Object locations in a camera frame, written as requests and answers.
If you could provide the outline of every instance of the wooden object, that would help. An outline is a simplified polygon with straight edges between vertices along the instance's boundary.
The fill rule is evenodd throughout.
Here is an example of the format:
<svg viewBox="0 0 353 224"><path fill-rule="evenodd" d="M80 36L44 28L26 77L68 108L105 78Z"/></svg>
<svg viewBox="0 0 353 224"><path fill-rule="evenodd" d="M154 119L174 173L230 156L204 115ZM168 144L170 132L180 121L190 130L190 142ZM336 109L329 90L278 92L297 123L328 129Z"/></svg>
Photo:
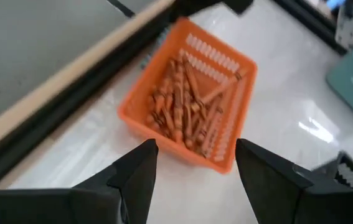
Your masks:
<svg viewBox="0 0 353 224"><path fill-rule="evenodd" d="M210 126L211 123L213 123L213 118L215 116L216 111L221 110L219 104L222 100L222 96L218 96L214 99L214 102L212 103L210 110L208 112L207 119L205 120L204 124L201 127L201 130L199 131L197 135L197 143L202 144L204 142L204 139L207 135L207 130L208 127Z"/></svg>
<svg viewBox="0 0 353 224"><path fill-rule="evenodd" d="M189 60L187 59L186 55L182 56L182 60L183 60L184 68L186 70L186 77L187 77L187 80L189 81L189 85L190 85L191 91L193 93L193 97L196 100L196 102L200 103L202 100L201 100L201 97L200 97L197 80L195 79L195 74L194 74L193 67L190 64ZM206 117L207 112L206 112L206 109L205 109L205 107L203 105L201 105L201 107L200 107L200 113L201 113L203 118Z"/></svg>
<svg viewBox="0 0 353 224"><path fill-rule="evenodd" d="M239 82L242 77L247 73L246 70L239 71L234 73L234 76L232 78L229 78L229 80L217 88L215 88L213 91L211 91L208 95L203 97L201 101L196 101L193 103L191 106L191 109L193 112L197 112L198 110L204 108L204 105L207 103L211 102L217 95L223 93L225 90L229 89L231 86L233 86L236 82Z"/></svg>
<svg viewBox="0 0 353 224"><path fill-rule="evenodd" d="M165 130L163 131L163 133L164 133L164 136L165 136L165 137L167 137L167 138L172 138L172 133L171 133L171 131L170 131L169 129L165 129Z"/></svg>
<svg viewBox="0 0 353 224"><path fill-rule="evenodd" d="M203 50L202 47L199 47L197 49L194 48L196 46L195 39L200 39L199 40L199 45L205 48L205 45L208 46L210 45L212 50L211 52L216 53L221 52L222 55L216 53L215 54L215 59L212 57L205 57L205 53L208 53L209 51ZM142 104L142 103L135 103L136 100L141 100L142 93L147 96L147 88L150 88L153 83L158 83L158 80L160 78L161 70L164 68L164 64L170 59L170 58L175 58L176 62L178 63L178 69L180 70L180 60L179 58L176 58L178 55L182 55L181 52L186 52L189 56L189 60L191 60L192 64L194 65L194 71L196 72L196 78L197 81L199 81L199 91L201 95L204 96L204 94L208 94L213 92L219 85L227 83L230 77L234 74L234 70L232 72L227 72L227 77L223 77L221 74L218 74L218 72L226 72L226 68L229 67L234 67L234 66L241 66L243 65L244 68L249 69L249 72L245 74L244 80L247 82L238 82L237 84L234 84L231 86L230 89L233 90L233 93L235 93L234 99L236 102L229 102L227 105L227 108L233 109L232 116L224 116L220 120L221 126L222 127L228 127L230 130L226 130L224 133L220 133L222 135L222 142L224 143L226 141L234 142L236 138L240 136L240 131L242 129L242 123L243 120L245 119L245 115L248 110L248 99L250 98L252 94L252 87L253 87L253 82L255 81L255 75L257 73L257 65L249 59L247 56L243 54L239 54L235 50L233 50L230 46L225 45L224 43L220 42L216 38L212 37L209 33L205 32L202 30L199 26L195 25L193 22L189 21L186 18L180 18L178 22L173 26L172 31L169 33L169 36L167 38L167 41L163 43L161 46L161 49L157 51L156 56L152 59L150 62L149 66L146 67L143 75L138 81L138 84L135 85L127 94L127 97L124 99L122 104L120 104L119 107L119 116L122 120L125 120L126 124L132 128L136 128L136 132L139 133L142 136L149 136L152 138L157 138L158 143L160 145L166 146L167 150L170 150L171 152L175 152L178 156L180 156L183 159L186 159L188 161L191 161L195 164L198 165L204 165L204 166L209 166L213 167L215 170L221 172L221 173L226 173L230 170L231 168L231 163L233 159L233 144L228 144L227 147L224 147L223 144L219 145L219 147L216 147L216 151L218 149L222 150L221 153L224 151L227 153L227 157L221 158L220 154L217 154L216 161L210 161L210 160L205 160L203 157L198 156L198 153L193 153L193 151L187 150L184 147L184 136L180 135L179 136L176 134L177 131L175 129L173 135L173 139L176 139L175 141L178 141L180 143L176 143L175 141L171 141L170 139L166 139L163 136L158 135L154 131L150 131L148 128L141 128L142 121L137 120L136 118L141 117L142 115L147 115L147 105ZM174 125L176 128L180 128L181 125L181 119L185 119L185 113L184 111L181 111L179 113L183 113L182 116L178 115L178 112L176 108L180 108L181 105L183 105L184 98L181 97L183 93L181 93L181 82L176 84L177 82L180 82L175 80L172 84L174 84L174 92L175 92L175 99L174 99L174 107L173 107L173 114L172 116L174 117ZM216 141L220 140L220 137L218 134L216 134ZM196 152L197 144L194 141L194 152Z"/></svg>
<svg viewBox="0 0 353 224"><path fill-rule="evenodd" d="M192 137L192 122L191 122L191 96L190 85L187 80L184 81L184 143L188 149L193 148Z"/></svg>
<svg viewBox="0 0 353 224"><path fill-rule="evenodd" d="M144 11L126 22L125 25L108 34L73 62L53 74L34 91L11 106L0 115L0 140L173 3L174 0L158 0L150 4Z"/></svg>
<svg viewBox="0 0 353 224"><path fill-rule="evenodd" d="M165 109L171 111L172 104L174 102L174 86L169 85L165 100Z"/></svg>
<svg viewBox="0 0 353 224"><path fill-rule="evenodd" d="M147 99L147 104L148 104L149 110L154 111L156 106L156 100L152 95L150 95L149 98Z"/></svg>
<svg viewBox="0 0 353 224"><path fill-rule="evenodd" d="M167 94L169 91L169 86L172 85L172 78L171 75L173 73L173 66L169 62L169 65L166 68L165 77L161 82L161 86L158 88L157 93L155 94L154 98L156 100L156 107L154 111L159 114L163 107L165 107L165 99L167 98Z"/></svg>
<svg viewBox="0 0 353 224"><path fill-rule="evenodd" d="M195 127L198 125L199 120L200 120L200 114L195 113L193 115L193 118L191 119L191 126L192 126L193 130L195 130Z"/></svg>
<svg viewBox="0 0 353 224"><path fill-rule="evenodd" d="M219 104L218 100L212 101L209 111L214 111L216 109L216 107L218 107L218 104ZM193 141L197 140L199 134L201 133L201 131L204 128L204 124L205 124L205 121L206 121L201 116L198 115L198 117L199 117L199 122L198 122L198 124L197 124L197 126L195 128L194 134L193 134L193 138L192 138Z"/></svg>
<svg viewBox="0 0 353 224"><path fill-rule="evenodd" d="M161 127L163 127L166 123L165 118L158 116L155 112L148 115L146 122L151 129L157 132L160 132Z"/></svg>
<svg viewBox="0 0 353 224"><path fill-rule="evenodd" d="M164 118L165 118L165 122L166 122L166 126L167 126L167 129L170 130L170 132L173 132L174 131L174 122L172 120L172 116L171 114L169 113L169 111L165 108L162 109L162 113L164 115Z"/></svg>
<svg viewBox="0 0 353 224"><path fill-rule="evenodd" d="M222 119L222 116L224 114L224 111L226 110L226 106L227 106L227 103L228 103L231 95L232 95L232 91L228 90L215 110L215 114L214 114L214 117L212 118L211 124L209 125L207 135L201 145L201 151L203 152L203 154L206 157L209 154L209 143L210 143L211 138L212 138L212 140L213 140L213 138L216 138L216 136L214 136L214 134L216 132L216 127L218 125L217 122L219 119Z"/></svg>
<svg viewBox="0 0 353 224"><path fill-rule="evenodd" d="M177 63L177 71L174 74L174 132L173 138L177 143L183 143L183 79L184 69Z"/></svg>

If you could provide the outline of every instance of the basket slot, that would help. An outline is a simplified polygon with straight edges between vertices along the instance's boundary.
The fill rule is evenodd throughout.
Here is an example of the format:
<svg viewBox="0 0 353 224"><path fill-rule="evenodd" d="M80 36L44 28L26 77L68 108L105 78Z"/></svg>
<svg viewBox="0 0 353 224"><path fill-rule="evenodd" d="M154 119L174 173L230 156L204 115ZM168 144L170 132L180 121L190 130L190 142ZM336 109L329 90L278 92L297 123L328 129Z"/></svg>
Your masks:
<svg viewBox="0 0 353 224"><path fill-rule="evenodd" d="M194 55L190 54L188 51L184 49L180 49L180 54L185 54L187 59L189 60L190 64L201 73L209 76L210 78L214 79L218 83L223 83L227 81L227 76L222 72L216 70L214 67L211 67L209 64L201 61Z"/></svg>
<svg viewBox="0 0 353 224"><path fill-rule="evenodd" d="M238 68L240 68L240 64L238 62L234 61L224 53L217 50L215 47L204 42L191 33L186 37L186 44L232 73L236 72Z"/></svg>

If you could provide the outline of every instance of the wooden stick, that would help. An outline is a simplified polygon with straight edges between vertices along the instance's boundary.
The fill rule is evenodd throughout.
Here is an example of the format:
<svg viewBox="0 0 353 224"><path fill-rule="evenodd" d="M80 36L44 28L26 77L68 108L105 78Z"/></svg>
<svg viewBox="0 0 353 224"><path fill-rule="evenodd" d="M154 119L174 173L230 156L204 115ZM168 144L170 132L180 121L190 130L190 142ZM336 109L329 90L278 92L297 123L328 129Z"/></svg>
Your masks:
<svg viewBox="0 0 353 224"><path fill-rule="evenodd" d="M148 115L146 122L151 129L159 132L161 127L165 125L165 118L158 116L155 112L152 112Z"/></svg>
<svg viewBox="0 0 353 224"><path fill-rule="evenodd" d="M177 72L174 74L174 132L175 142L183 143L183 68L177 63Z"/></svg>
<svg viewBox="0 0 353 224"><path fill-rule="evenodd" d="M154 99L153 95L149 95L149 98L147 99L147 104L149 111L154 111L156 107L156 100Z"/></svg>
<svg viewBox="0 0 353 224"><path fill-rule="evenodd" d="M165 123L166 123L166 126L168 127L168 130L170 130L170 132L173 132L175 126L174 126L174 122L172 120L171 114L165 108L162 109L162 113L164 114Z"/></svg>
<svg viewBox="0 0 353 224"><path fill-rule="evenodd" d="M199 113L195 113L193 118L191 119L191 126L192 128L195 130L198 122L200 120L200 114Z"/></svg>
<svg viewBox="0 0 353 224"><path fill-rule="evenodd" d="M186 55L183 55L182 60L183 60L184 68L186 70L187 81L189 82L193 96L195 99L201 99L200 93L199 93L199 86L197 84L197 80L195 79L193 67L190 64L189 60L187 59Z"/></svg>
<svg viewBox="0 0 353 224"><path fill-rule="evenodd" d="M217 98L214 99L214 102L212 103L212 106L209 110L207 119L204 122L204 125L201 127L201 130L197 136L197 143L202 144L204 142L204 139L207 135L207 130L211 124L211 122L213 121L213 118L215 116L215 113L217 110L220 110L220 102L223 101L221 96L218 96Z"/></svg>
<svg viewBox="0 0 353 224"><path fill-rule="evenodd" d="M204 105L207 103L211 102L217 95L223 93L225 90L228 90L231 88L232 85L234 85L236 82L239 82L242 77L247 73L246 70L241 70L239 72L234 73L234 76L232 78L229 78L227 83L218 86L215 88L213 91L211 91L208 95L203 97L201 101L196 101L191 105L191 109L193 112L197 112L199 109L202 109Z"/></svg>
<svg viewBox="0 0 353 224"><path fill-rule="evenodd" d="M192 137L192 123L191 123L191 96L190 85L187 80L184 81L184 143L188 149L193 148Z"/></svg>
<svg viewBox="0 0 353 224"><path fill-rule="evenodd" d="M171 111L173 101L174 101L174 86L169 85L169 88L166 94L166 100L165 100L165 108L167 111Z"/></svg>
<svg viewBox="0 0 353 224"><path fill-rule="evenodd" d="M0 140L172 4L174 4L174 0L154 1L145 10L110 32L74 61L51 75L48 80L8 108L0 115Z"/></svg>
<svg viewBox="0 0 353 224"><path fill-rule="evenodd" d="M219 105L219 99L217 100L214 100L213 102L212 102L212 104L211 104L211 106L210 106L210 109L209 109L209 111L211 112L211 111L215 111L216 110L216 107L218 107L218 105ZM203 129L203 128L205 128L204 127L204 124L205 124L205 120L204 119L202 119L201 117L200 117L200 120L199 120L199 123L198 123L198 125L197 125L197 127L196 127L196 129L195 129L195 131L194 131L194 134L193 134L193 141L196 141L197 140L197 138L198 138L198 136L200 135L200 133L201 133L201 131L203 131L203 132L205 132L206 131L206 129Z"/></svg>
<svg viewBox="0 0 353 224"><path fill-rule="evenodd" d="M215 131L216 131L216 127L218 125L218 121L219 119L222 119L222 116L223 116L223 113L224 111L226 110L226 107L227 107L227 103L230 99L232 95L232 91L231 90L228 90L225 94L225 96L223 97L222 101L220 102L220 104L218 105L217 109L216 109L216 112L214 114L214 117L212 119L212 122L209 126L209 129L208 129L208 134L206 135L205 139L204 139L204 142L202 143L202 146L201 146L201 149L202 149L202 152L208 156L208 153L209 153L209 143L210 143L210 139L211 138L215 138L214 137L214 134L215 134Z"/></svg>
<svg viewBox="0 0 353 224"><path fill-rule="evenodd" d="M165 106L165 99L167 97L168 86L171 85L172 79L171 75L173 73L172 63L169 62L169 65L166 68L165 78L161 82L161 86L158 88L158 92L155 94L154 98L156 100L155 112L159 114L161 109Z"/></svg>

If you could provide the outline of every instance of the white table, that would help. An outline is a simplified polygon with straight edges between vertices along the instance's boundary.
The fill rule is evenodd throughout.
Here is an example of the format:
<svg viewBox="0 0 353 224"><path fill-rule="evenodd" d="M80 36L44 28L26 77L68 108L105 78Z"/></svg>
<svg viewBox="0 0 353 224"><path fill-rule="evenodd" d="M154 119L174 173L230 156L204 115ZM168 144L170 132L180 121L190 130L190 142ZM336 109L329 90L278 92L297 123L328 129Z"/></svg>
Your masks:
<svg viewBox="0 0 353 224"><path fill-rule="evenodd" d="M305 168L344 149L353 156L353 112L326 85L340 56L269 0L241 17L216 6L192 20L257 62L242 138ZM140 58L0 182L3 188L71 187L140 144L117 117ZM237 166L229 175L160 152L148 223L256 223Z"/></svg>

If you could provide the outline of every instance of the wooden peg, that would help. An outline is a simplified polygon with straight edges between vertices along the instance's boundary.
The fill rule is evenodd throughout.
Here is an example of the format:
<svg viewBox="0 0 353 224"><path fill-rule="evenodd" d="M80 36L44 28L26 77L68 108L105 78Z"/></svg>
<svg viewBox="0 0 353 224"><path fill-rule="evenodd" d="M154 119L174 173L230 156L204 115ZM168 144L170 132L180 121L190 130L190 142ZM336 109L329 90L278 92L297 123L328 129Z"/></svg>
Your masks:
<svg viewBox="0 0 353 224"><path fill-rule="evenodd" d="M199 116L198 124L195 127L195 130L193 133L193 138L192 138L193 142L197 139L198 135L200 134L200 131L201 131L204 123L205 123L205 120L201 116Z"/></svg>
<svg viewBox="0 0 353 224"><path fill-rule="evenodd" d="M154 111L155 106L156 106L156 100L154 99L154 97L152 95L149 95L149 97L147 99L147 105L148 105L149 111Z"/></svg>
<svg viewBox="0 0 353 224"><path fill-rule="evenodd" d="M192 122L191 122L191 96L190 85L187 80L184 80L184 143L188 149L193 148L192 137Z"/></svg>
<svg viewBox="0 0 353 224"><path fill-rule="evenodd" d="M193 103L191 106L192 111L197 112L199 109L203 108L205 104L211 102L217 95L231 88L234 84L236 84L236 82L239 82L246 73L246 70L241 70L239 72L234 73L233 77L229 78L226 83L215 88L208 95L203 97L201 101L197 100L195 103Z"/></svg>
<svg viewBox="0 0 353 224"><path fill-rule="evenodd" d="M198 102L197 104L200 106L200 108L199 108L200 109L200 113L201 113L202 117L205 119L205 117L207 116L207 112L206 112L205 107L202 104L200 104L200 102L202 100L201 100L201 97L200 97L199 87L198 87L198 84L197 84L197 80L195 78L193 66L190 64L190 62L187 59L186 55L182 56L182 60L183 60L184 68L186 70L186 77L187 77L187 80L189 81L189 85L191 87L194 100L196 102Z"/></svg>
<svg viewBox="0 0 353 224"><path fill-rule="evenodd" d="M165 109L167 111L171 111L173 101L174 101L174 86L169 85L168 91L166 94L166 102L165 102Z"/></svg>
<svg viewBox="0 0 353 224"><path fill-rule="evenodd" d="M222 119L223 113L226 110L227 103L230 100L231 96L232 96L232 91L231 90L226 91L225 96L222 98L222 101L220 102L219 106L215 110L215 114L214 114L214 117L212 118L212 122L209 124L207 135L201 145L201 151L206 156L209 156L210 141L214 141L214 138L216 138L214 134L216 132L218 122L220 119Z"/></svg>
<svg viewBox="0 0 353 224"><path fill-rule="evenodd" d="M193 115L193 118L191 119L192 129L194 129L194 130L196 129L195 127L198 125L199 120L200 120L200 114L199 113L195 113Z"/></svg>
<svg viewBox="0 0 353 224"><path fill-rule="evenodd" d="M167 92L169 89L169 85L172 85L172 73L173 73L173 65L172 61L166 67L165 77L162 80L158 91L156 92L154 99L156 100L156 107L154 111L159 114L161 109L165 106L165 99L167 97Z"/></svg>
<svg viewBox="0 0 353 224"><path fill-rule="evenodd" d="M170 130L170 132L173 132L175 126L174 126L174 122L172 120L171 114L165 108L162 109L162 113L164 114L165 124L167 126L167 129Z"/></svg>
<svg viewBox="0 0 353 224"><path fill-rule="evenodd" d="M152 112L148 115L146 122L151 129L160 132L161 127L165 125L165 118L158 116L155 112Z"/></svg>
<svg viewBox="0 0 353 224"><path fill-rule="evenodd" d="M177 71L174 74L174 132L175 142L183 143L183 75L184 71L180 63L177 63Z"/></svg>

